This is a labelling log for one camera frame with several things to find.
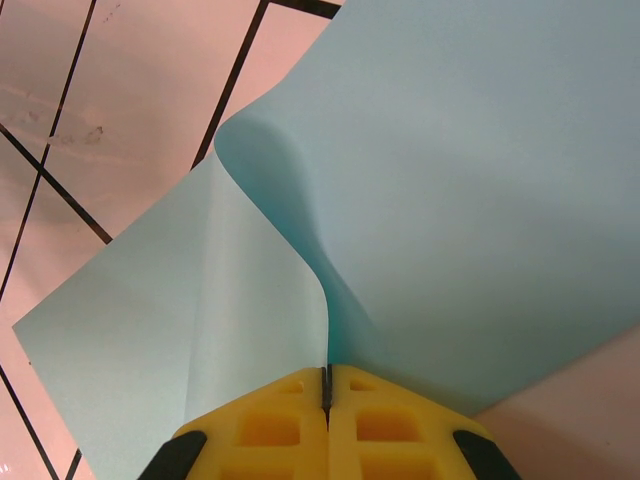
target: light blue paper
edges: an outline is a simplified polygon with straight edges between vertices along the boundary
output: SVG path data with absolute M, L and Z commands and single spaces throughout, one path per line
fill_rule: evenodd
M 640 3 L 349 0 L 215 141 L 330 356 L 465 413 L 640 313 Z

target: paper sheet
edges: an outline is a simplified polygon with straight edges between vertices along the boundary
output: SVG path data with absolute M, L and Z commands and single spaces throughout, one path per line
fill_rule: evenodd
M 636 322 L 638 8 L 349 0 L 222 126 L 226 170 L 17 325 L 97 478 L 318 365 L 327 311 L 332 361 L 466 413 Z
M 220 129 L 330 360 L 465 413 L 640 313 L 640 4 L 349 0 Z
M 15 330 L 98 479 L 327 348 L 316 277 L 215 155 Z

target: square hole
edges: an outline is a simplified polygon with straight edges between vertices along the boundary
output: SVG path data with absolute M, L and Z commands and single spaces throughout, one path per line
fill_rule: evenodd
M 429 458 L 363 455 L 360 457 L 360 468 L 362 469 L 362 480 L 438 479 Z
M 287 447 L 300 443 L 300 420 L 284 413 L 252 412 L 245 416 L 239 444 L 245 447 Z
M 419 442 L 420 431 L 416 418 L 408 411 L 395 408 L 362 410 L 356 418 L 359 441 Z
M 222 469 L 220 480 L 293 480 L 293 470 L 286 468 L 263 469 L 246 466 Z

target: black grid line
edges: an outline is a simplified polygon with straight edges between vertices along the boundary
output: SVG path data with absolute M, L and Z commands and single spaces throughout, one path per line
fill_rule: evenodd
M 213 135 L 216 133 L 216 130 L 220 125 L 220 120 L 222 120 L 224 109 L 227 108 L 227 104 L 229 103 L 229 99 L 231 98 L 231 93 L 233 93 L 233 88 L 236 86 L 236 82 L 238 81 L 238 77 L 240 76 L 240 71 L 242 70 L 244 61 L 247 59 L 249 49 L 251 48 L 253 40 L 256 38 L 258 28 L 260 27 L 260 23 L 264 18 L 264 14 L 266 13 L 268 6 L 269 0 L 260 0 L 260 2 L 258 3 L 258 7 L 256 8 L 256 12 L 253 14 L 253 18 L 251 19 L 251 23 L 249 24 L 247 33 L 244 36 L 244 40 L 242 40 L 242 44 L 240 45 L 238 55 L 233 62 L 233 66 L 231 67 L 231 72 L 229 72 L 229 76 L 227 77 L 227 82 L 224 84 L 224 88 L 222 89 L 222 93 L 220 94 L 218 104 L 213 111 L 213 116 L 211 117 L 209 126 L 204 133 L 204 138 L 200 143 L 200 148 L 198 148 L 196 158 L 193 161 L 193 165 L 191 165 L 192 169 L 202 161 L 202 159 L 207 154 L 207 150 L 209 150 L 209 145 L 211 145 Z
M 271 3 L 293 8 L 294 10 L 300 10 L 301 12 L 310 13 L 311 15 L 329 20 L 335 17 L 338 10 L 340 10 L 340 5 L 323 0 L 271 0 Z
M 5 136 L 5 138 L 9 140 L 9 142 L 11 142 L 11 144 L 16 148 L 16 150 L 18 150 L 18 152 L 20 152 L 20 154 L 27 159 L 27 161 L 31 164 L 31 166 L 33 166 L 33 168 L 35 168 L 38 172 L 40 172 L 40 174 L 42 175 L 42 178 L 44 178 L 47 181 L 47 183 L 51 185 L 56 192 L 58 192 L 58 195 L 60 195 L 63 198 L 63 200 L 67 202 L 67 204 L 71 208 L 73 208 L 76 214 L 78 214 L 78 216 L 82 218 L 82 220 L 84 220 L 84 222 L 89 226 L 89 228 L 91 228 L 91 230 L 93 230 L 93 232 L 96 235 L 98 235 L 98 237 L 100 237 L 100 239 L 105 244 L 108 244 L 109 242 L 111 242 L 111 240 L 113 240 L 111 235 L 109 235 L 104 230 L 104 228 L 102 228 L 98 224 L 98 222 L 96 222 L 94 218 L 91 215 L 89 215 L 89 212 L 87 212 L 78 203 L 78 201 L 75 198 L 73 198 L 71 194 L 62 185 L 60 185 L 60 182 L 58 182 L 55 178 L 53 178 L 53 175 L 51 175 L 51 173 L 49 173 L 40 164 L 40 162 L 38 162 L 38 160 L 36 160 L 36 158 L 33 155 L 31 155 L 31 153 L 25 148 L 25 146 L 22 145 L 20 141 L 16 137 L 14 137 L 13 134 L 9 130 L 7 130 L 7 128 L 2 123 L 0 123 L 0 133 L 2 133 Z
M 256 8 L 256 12 L 253 15 L 253 19 L 251 20 L 251 24 L 249 24 L 247 33 L 244 36 L 244 40 L 240 45 L 238 55 L 236 56 L 233 66 L 231 67 L 231 71 L 229 72 L 227 81 L 224 85 L 224 88 L 222 89 L 222 93 L 220 94 L 220 98 L 218 100 L 218 103 L 216 104 L 216 108 L 213 111 L 211 121 L 209 122 L 209 125 L 207 126 L 207 129 L 204 133 L 204 137 L 202 138 L 202 142 L 200 143 L 200 147 L 198 148 L 196 157 L 193 160 L 191 169 L 194 169 L 207 155 L 207 150 L 209 150 L 209 146 L 211 145 L 213 136 L 220 126 L 222 115 L 224 114 L 224 111 L 227 108 L 227 104 L 231 99 L 231 94 L 233 93 L 233 89 L 236 86 L 238 78 L 240 77 L 240 72 L 242 70 L 242 67 L 244 66 L 244 62 L 247 59 L 247 55 L 249 54 L 251 45 L 256 38 L 258 28 L 260 28 L 260 23 L 264 18 L 267 7 L 272 3 L 275 5 L 281 5 L 284 7 L 292 8 L 294 10 L 309 13 L 311 15 L 327 18 L 329 20 L 331 20 L 336 15 L 336 13 L 338 13 L 338 10 L 340 10 L 340 5 L 325 2 L 323 0 L 260 0 L 260 3 L 258 3 L 258 7 Z
M 87 11 L 87 16 L 84 21 L 84 25 L 82 26 L 82 32 L 80 33 L 80 38 L 78 39 L 78 44 L 76 46 L 76 51 L 73 55 L 73 60 L 71 61 L 71 66 L 69 67 L 69 73 L 67 74 L 67 79 L 65 80 L 64 87 L 62 89 L 62 94 L 60 95 L 60 101 L 58 102 L 58 108 L 56 109 L 56 114 L 53 118 L 53 122 L 51 124 L 51 129 L 49 131 L 49 137 L 55 135 L 56 130 L 58 128 L 58 123 L 60 122 L 60 116 L 62 115 L 62 109 L 64 108 L 65 100 L 67 99 L 67 94 L 69 93 L 69 87 L 71 86 L 71 80 L 73 79 L 73 73 L 75 72 L 76 65 L 78 64 L 78 59 L 80 58 L 80 52 L 82 51 L 82 46 L 84 45 L 84 39 L 87 36 L 87 30 L 89 29 L 89 23 L 91 23 L 91 18 L 93 16 L 93 10 L 96 6 L 96 0 L 91 0 L 91 4 L 89 5 L 89 10 Z M 42 153 L 42 157 L 40 159 L 40 165 L 44 168 L 45 163 L 47 162 L 47 158 L 49 157 L 49 149 L 51 145 L 47 142 L 47 145 L 44 148 L 44 152 Z M 38 190 L 38 185 L 40 185 L 40 179 L 42 178 L 42 171 L 38 170 L 36 175 L 36 179 L 33 182 L 33 188 L 31 189 L 31 195 L 29 196 L 29 201 L 27 202 L 27 207 L 25 209 L 24 215 L 22 216 L 22 221 L 20 222 L 20 228 L 18 230 L 18 235 L 16 236 L 16 240 L 13 244 L 13 249 L 11 251 L 11 256 L 9 257 L 9 264 L 7 266 L 7 270 L 5 271 L 4 278 L 2 280 L 2 285 L 0 286 L 0 302 L 2 301 L 2 297 L 4 296 L 4 292 L 7 288 L 7 284 L 9 283 L 9 277 L 11 276 L 11 270 L 13 269 L 13 264 L 15 263 L 16 256 L 18 254 L 18 249 L 20 248 L 20 242 L 22 240 L 22 235 L 24 233 L 25 226 L 27 224 L 27 220 L 29 219 L 29 214 L 31 213 L 31 208 L 33 207 L 33 202 L 36 197 L 36 191 Z
M 69 465 L 69 470 L 67 470 L 67 474 L 64 477 L 64 480 L 73 480 L 74 475 L 76 474 L 76 470 L 78 470 L 78 465 L 80 464 L 80 460 L 82 459 L 82 452 L 80 449 L 76 449 L 76 453 L 73 456 L 73 460 L 71 460 L 71 465 Z
M 9 392 L 9 396 L 11 397 L 11 400 L 13 400 L 13 404 L 16 406 L 16 409 L 18 410 L 18 413 L 20 414 L 20 418 L 22 418 L 22 422 L 24 423 L 24 426 L 27 427 L 27 430 L 29 431 L 29 435 L 31 436 L 31 440 L 33 440 L 33 443 L 35 444 L 36 449 L 40 454 L 40 458 L 42 458 L 44 465 L 47 467 L 47 471 L 49 472 L 49 475 L 51 475 L 52 480 L 60 480 L 60 477 L 58 477 L 58 474 L 53 468 L 53 464 L 51 463 L 51 460 L 49 460 L 47 453 L 44 451 L 42 442 L 38 438 L 36 431 L 33 429 L 33 425 L 31 425 L 31 420 L 29 420 L 27 413 L 24 411 L 24 408 L 22 407 L 22 404 L 20 403 L 20 400 L 18 399 L 18 396 L 16 395 L 16 392 L 13 389 L 13 386 L 11 385 L 11 382 L 9 382 L 9 378 L 7 378 L 7 375 L 4 373 L 4 369 L 2 368 L 2 365 L 0 365 L 0 378 L 2 378 L 2 382 L 4 383 L 4 386 L 7 388 L 7 391 Z

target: black rubber pad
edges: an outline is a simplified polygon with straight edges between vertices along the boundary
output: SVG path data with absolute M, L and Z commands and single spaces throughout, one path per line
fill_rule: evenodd
M 199 430 L 172 438 L 160 447 L 138 480 L 186 480 L 206 442 L 207 436 Z
M 453 438 L 478 480 L 521 480 L 491 440 L 467 430 L 457 430 Z

